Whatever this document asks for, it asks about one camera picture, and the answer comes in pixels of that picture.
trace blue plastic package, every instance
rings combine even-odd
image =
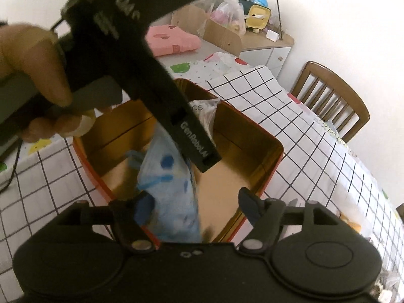
[[[213,99],[189,103],[210,137],[219,102],[220,99]],[[135,168],[138,163],[134,159],[130,161],[130,165]],[[159,240],[201,242],[196,185],[191,163],[184,158],[176,143],[159,123],[155,126],[137,180],[138,190],[148,192],[155,200],[148,229]]]

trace wooden cabinet top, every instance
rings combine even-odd
[[[283,40],[279,39],[276,42],[271,41],[265,37],[265,33],[258,34],[247,30],[246,34],[241,36],[242,50],[259,50],[259,49],[272,49],[274,47],[292,47],[294,40],[290,35],[284,34]]]

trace white cabinet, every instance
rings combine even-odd
[[[251,66],[265,65],[277,77],[291,47],[274,47],[271,49],[257,49],[242,51],[240,58]]]
[[[259,49],[242,51],[240,59],[244,60],[251,66],[266,65],[271,57],[273,49]]]

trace tablecloth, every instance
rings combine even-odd
[[[171,73],[195,82],[196,78],[202,78],[204,81],[199,84],[203,88],[235,106],[283,144],[285,154],[263,198],[280,198],[286,202],[297,199],[298,205],[317,200],[337,213],[333,194],[337,184],[344,187],[372,224],[383,266],[403,274],[403,223],[376,180],[351,156],[346,146],[337,143],[312,116],[303,112],[268,68],[251,68],[240,60],[236,63],[241,65],[236,72],[224,71],[226,62],[221,68],[226,74],[216,77],[203,74],[200,63],[197,67],[192,64],[182,68],[181,72],[176,72],[180,68],[174,67]],[[215,72],[221,72],[216,64]],[[21,159],[13,184],[0,195],[0,303],[10,302],[22,294],[11,257],[27,238],[75,200],[86,199],[90,205],[97,206],[106,203],[85,175],[71,139],[54,137],[45,148],[39,151],[36,148]],[[0,173],[0,183],[9,175],[10,169]],[[108,228],[94,229],[110,236]],[[240,242],[250,229],[251,225],[245,222],[234,242]],[[404,298],[403,277],[394,292],[397,301]]]

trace pink blanket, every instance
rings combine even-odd
[[[150,27],[146,35],[146,41],[155,57],[196,50],[201,47],[200,38],[184,32],[174,25]]]

